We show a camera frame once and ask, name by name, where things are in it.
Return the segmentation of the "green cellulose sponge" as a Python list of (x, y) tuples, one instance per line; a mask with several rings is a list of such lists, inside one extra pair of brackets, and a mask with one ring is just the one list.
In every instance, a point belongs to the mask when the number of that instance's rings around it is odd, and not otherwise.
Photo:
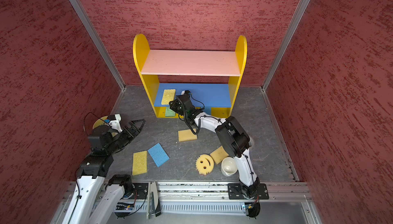
[(165, 117), (175, 117), (176, 112), (171, 110), (170, 107), (165, 108)]

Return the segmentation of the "blue sponge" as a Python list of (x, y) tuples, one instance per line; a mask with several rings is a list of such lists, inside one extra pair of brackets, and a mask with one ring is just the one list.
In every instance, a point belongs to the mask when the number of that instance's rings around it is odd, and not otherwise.
[(157, 167), (162, 166), (165, 162), (169, 160), (169, 156), (163, 149), (160, 143), (157, 143), (148, 150), (149, 155), (152, 157), (154, 163)]
[(205, 107), (203, 109), (203, 111), (207, 114), (207, 115), (211, 115), (211, 108), (210, 107)]

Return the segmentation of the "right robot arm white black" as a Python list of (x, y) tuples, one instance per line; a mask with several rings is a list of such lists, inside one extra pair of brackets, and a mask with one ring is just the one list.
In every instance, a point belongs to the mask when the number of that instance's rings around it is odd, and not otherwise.
[(202, 128), (216, 133), (223, 149), (235, 160), (243, 196), (253, 198), (257, 194), (260, 180), (250, 159), (252, 140), (249, 135), (235, 117), (224, 119), (209, 115), (202, 108), (196, 108), (192, 99), (192, 94), (185, 91), (184, 94), (175, 96), (175, 100), (169, 102), (169, 107), (182, 117), (193, 134), (197, 135)]

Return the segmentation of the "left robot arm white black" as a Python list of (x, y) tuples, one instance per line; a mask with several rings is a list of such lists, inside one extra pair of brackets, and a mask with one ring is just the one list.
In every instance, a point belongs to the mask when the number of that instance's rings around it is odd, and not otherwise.
[(137, 200), (137, 190), (128, 174), (114, 175), (106, 184), (113, 155), (121, 152), (143, 130), (145, 120), (120, 125), (120, 115), (101, 120), (88, 135), (91, 152), (76, 171), (76, 187), (63, 219), (64, 224), (105, 224), (121, 199)]

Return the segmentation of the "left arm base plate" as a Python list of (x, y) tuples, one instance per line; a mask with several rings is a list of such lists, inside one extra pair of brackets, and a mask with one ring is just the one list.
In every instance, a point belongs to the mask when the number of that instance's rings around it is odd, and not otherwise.
[(127, 183), (124, 185), (124, 189), (123, 199), (144, 200), (148, 191), (148, 183)]

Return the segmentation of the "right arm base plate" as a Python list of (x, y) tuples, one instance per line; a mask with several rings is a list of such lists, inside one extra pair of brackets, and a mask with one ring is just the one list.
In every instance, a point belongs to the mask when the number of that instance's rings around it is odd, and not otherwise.
[(227, 187), (229, 199), (269, 199), (266, 184), (259, 184), (258, 187), (254, 185), (246, 187), (242, 183), (229, 183)]

